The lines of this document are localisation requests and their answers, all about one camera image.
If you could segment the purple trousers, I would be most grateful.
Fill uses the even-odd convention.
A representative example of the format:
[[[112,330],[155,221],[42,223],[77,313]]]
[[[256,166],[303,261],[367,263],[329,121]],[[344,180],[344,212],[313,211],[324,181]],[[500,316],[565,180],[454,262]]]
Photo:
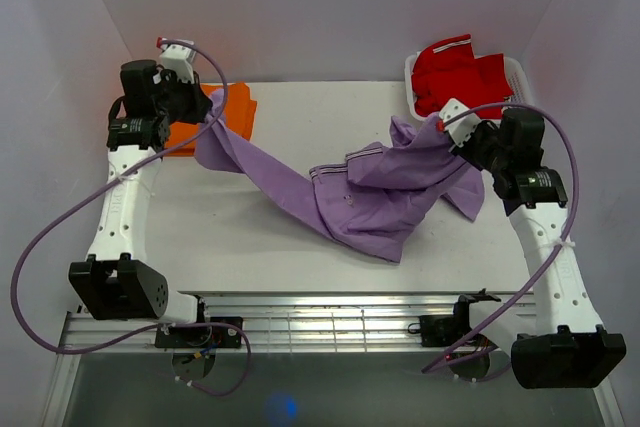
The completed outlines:
[[[432,114],[415,128],[394,116],[390,145],[373,142],[303,177],[220,118],[202,129],[195,159],[208,170],[245,175],[278,208],[318,234],[397,263],[405,241],[438,199],[470,221],[485,200],[480,171],[451,153],[438,121]]]

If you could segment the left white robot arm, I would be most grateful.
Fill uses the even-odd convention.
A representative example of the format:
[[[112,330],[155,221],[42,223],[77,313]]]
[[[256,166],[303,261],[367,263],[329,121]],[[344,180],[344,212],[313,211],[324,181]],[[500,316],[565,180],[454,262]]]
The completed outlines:
[[[101,216],[85,260],[69,268],[69,281],[97,320],[147,319],[177,325],[190,346],[212,334],[193,295],[171,290],[149,266],[146,223],[152,188],[175,122],[197,124],[211,102],[190,60],[135,60],[122,65],[123,94],[108,114],[108,180]]]

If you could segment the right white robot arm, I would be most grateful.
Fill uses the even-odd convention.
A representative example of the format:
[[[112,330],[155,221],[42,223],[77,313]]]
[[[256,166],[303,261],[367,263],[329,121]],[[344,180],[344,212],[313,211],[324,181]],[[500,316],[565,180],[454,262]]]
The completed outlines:
[[[460,297],[454,337],[464,344],[487,338],[508,354],[526,389],[599,386],[625,357],[626,344],[606,330],[587,294],[570,240],[578,195],[543,164],[543,115],[510,107],[493,123],[456,105],[440,118],[453,153],[491,174],[530,275],[505,302],[484,291]]]

